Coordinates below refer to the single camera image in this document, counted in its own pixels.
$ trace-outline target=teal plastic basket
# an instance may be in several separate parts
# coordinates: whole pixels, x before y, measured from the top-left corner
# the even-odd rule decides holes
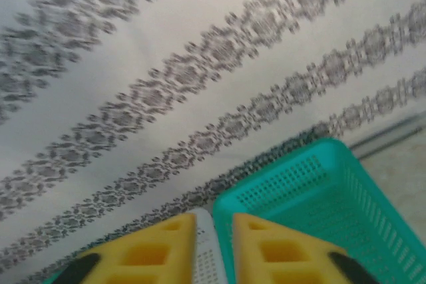
[[[380,283],[426,283],[426,249],[340,141],[301,148],[216,200],[213,217],[229,284],[235,284],[232,216],[238,212],[344,247]]]

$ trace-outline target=plastic basket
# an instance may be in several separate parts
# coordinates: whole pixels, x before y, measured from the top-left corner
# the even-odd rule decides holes
[[[227,284],[212,216],[203,208],[196,208],[189,213],[193,213],[197,217],[197,246],[195,267],[192,274],[193,284]],[[51,284],[59,274],[55,274],[43,284]]]
[[[216,200],[213,217],[230,284],[235,284],[232,216],[236,212],[344,247],[380,283],[426,283],[425,248],[351,151],[337,140],[319,140],[293,152]]]

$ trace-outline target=patterned fabric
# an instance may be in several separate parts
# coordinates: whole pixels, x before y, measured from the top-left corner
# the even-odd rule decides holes
[[[425,109],[426,0],[0,1],[2,283]]]

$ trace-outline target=white plastic piece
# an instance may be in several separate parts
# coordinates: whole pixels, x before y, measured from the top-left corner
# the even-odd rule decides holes
[[[197,217],[197,249],[193,284],[228,284],[212,216],[203,208],[197,208],[188,213],[196,214]]]

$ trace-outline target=gray floral pattern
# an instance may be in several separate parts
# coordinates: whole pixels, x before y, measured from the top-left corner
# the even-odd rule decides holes
[[[418,90],[419,88],[422,89],[422,95],[414,93],[415,90]],[[405,106],[409,100],[420,97],[424,98],[425,96],[426,67],[415,72],[410,79],[401,79],[394,87],[384,88],[379,90],[375,96],[365,97],[360,104],[352,104],[351,106],[344,108],[341,114],[331,115],[328,122],[317,123],[310,130],[302,132],[295,138],[283,142],[279,146],[260,154],[254,159],[243,163],[241,166],[230,170],[226,174],[222,174],[217,178],[206,182],[203,186],[199,186],[195,190],[187,192],[179,198],[175,198],[172,202],[163,204],[159,210],[155,209],[151,213],[144,214],[140,219],[135,219],[122,226],[120,229],[116,229],[112,233],[104,235],[102,238],[80,248],[78,251],[56,261],[39,272],[30,275],[28,278],[17,284],[40,283],[67,265],[76,255],[89,248],[132,233],[140,228],[148,227],[173,215],[203,206],[209,201],[215,200],[220,193],[231,188],[238,181],[244,179],[250,174],[253,174],[254,172],[257,172],[278,158],[289,154],[296,148],[309,144],[318,138],[328,136],[333,136],[335,138],[342,137],[348,130],[355,130],[365,123],[374,121],[376,116],[385,116],[388,112],[391,112],[398,106]],[[387,110],[388,112],[384,112],[381,110],[381,106],[383,105],[392,106],[392,109]],[[57,240],[64,236],[65,235],[63,235],[60,231],[56,231],[54,235],[51,235],[51,238],[53,238],[53,240]],[[27,255],[28,250],[29,248],[26,247],[25,249],[22,249],[20,253]]]
[[[423,42],[426,37],[422,31],[422,24],[426,24],[426,18],[422,16],[426,15],[424,8],[426,0],[414,4],[406,16],[401,18],[395,15],[390,19],[390,24],[367,30],[362,40],[357,42],[351,39],[343,50],[333,50],[324,55],[318,65],[309,64],[307,72],[287,77],[282,86],[272,87],[271,93],[260,94],[252,100],[251,105],[241,106],[241,110],[245,108],[247,112],[241,115],[244,118],[223,123],[221,134],[243,138],[247,130],[257,130],[261,123],[274,121],[282,111],[290,113],[295,106],[303,106],[314,96],[324,94],[327,88],[342,85],[348,77],[361,74],[365,67],[374,67],[389,55],[398,55],[405,47]],[[191,51],[196,51],[196,48],[195,45],[190,46]],[[205,43],[200,47],[200,53],[206,53],[208,48]],[[70,133],[37,154],[34,160],[25,162],[21,168],[5,177],[0,182],[0,220],[44,194],[79,168],[90,164],[118,142],[126,140],[130,133],[137,133],[147,123],[154,122],[157,114],[172,110],[176,100],[185,100],[185,92],[197,93],[202,88],[199,80],[205,80],[208,74],[207,69],[192,66],[199,62],[196,56],[173,56],[166,62],[167,80],[162,79],[162,72],[152,70],[150,74],[157,80],[138,80],[130,86],[129,94],[118,94],[117,102],[105,103],[98,115],[90,115],[88,122],[77,124]],[[173,74],[175,69],[172,65],[178,67],[178,75]],[[197,158],[203,158],[215,153],[222,144],[227,146],[232,143],[231,139],[223,141],[220,137],[217,133],[198,132],[191,137],[188,145],[197,150]],[[150,183],[160,182],[177,170],[175,164],[170,170],[160,173],[159,165],[144,167],[143,172],[150,177]],[[19,189],[23,182],[33,186],[31,191],[22,192]]]
[[[17,15],[22,27],[5,28],[0,35],[0,125],[22,102],[32,101],[37,89],[47,88],[49,77],[67,72],[68,62],[77,62],[81,50],[99,45],[101,33],[113,33],[116,18],[128,20],[137,14],[137,1],[31,0],[33,14]],[[209,80],[218,81],[221,71],[232,72],[244,57],[254,58],[260,47],[280,42],[285,30],[297,31],[302,19],[323,14],[331,1],[339,5],[343,0],[248,1],[240,17],[226,17],[227,27],[213,26],[202,33],[199,45],[185,46],[187,54],[172,54],[163,70],[151,70],[148,80],[131,85],[137,96],[119,94],[129,102],[123,110],[130,112],[133,104],[143,114],[168,112],[172,103],[186,100],[186,93],[196,94]],[[416,24],[413,30],[422,33]],[[370,41],[374,46],[377,39]]]
[[[113,33],[115,19],[138,14],[138,1],[30,0],[33,12],[16,16],[21,27],[0,34],[0,125],[99,45],[101,33]]]
[[[374,97],[365,97],[361,104],[352,104],[344,108],[341,114],[332,115],[328,123],[320,122],[315,125],[315,129],[321,130],[323,134],[328,132],[331,136],[340,137],[348,130],[355,130],[362,124],[373,121],[376,116],[385,116],[398,106],[405,106],[408,100],[425,95],[426,67],[415,72],[410,79],[401,79],[394,87],[386,87],[377,91]],[[282,89],[273,88],[270,98],[283,99]],[[276,114],[276,109],[270,106],[268,108],[272,111],[266,114],[275,113],[275,116],[258,117],[259,110],[265,109],[264,105],[263,98],[253,99],[249,108],[241,106],[235,114],[227,114],[219,118],[217,124],[209,124],[205,131],[195,132],[188,137],[188,141],[179,142],[178,148],[169,148],[164,151],[162,158],[154,158],[151,163],[139,166],[137,172],[128,172],[126,177],[119,178],[113,186],[107,186],[103,191],[98,191],[93,194],[92,198],[87,198],[83,203],[74,205],[62,215],[58,215],[11,246],[2,249],[0,273],[93,222],[96,218],[133,200],[134,197],[143,195],[150,188],[155,188],[157,183],[170,180],[173,174],[179,174],[181,170],[195,166],[196,161],[203,161],[206,155],[213,155],[231,145],[234,140],[241,140],[241,135],[229,136],[228,132],[224,132],[224,128],[231,126],[239,128],[237,131],[241,131],[241,128],[245,127],[244,135],[248,135],[255,128],[259,129],[263,122],[270,123],[277,120],[279,113],[283,112],[281,109]],[[204,198],[203,192],[207,194],[207,197],[211,196],[208,195],[208,190],[205,188],[197,190],[191,195],[196,199]]]

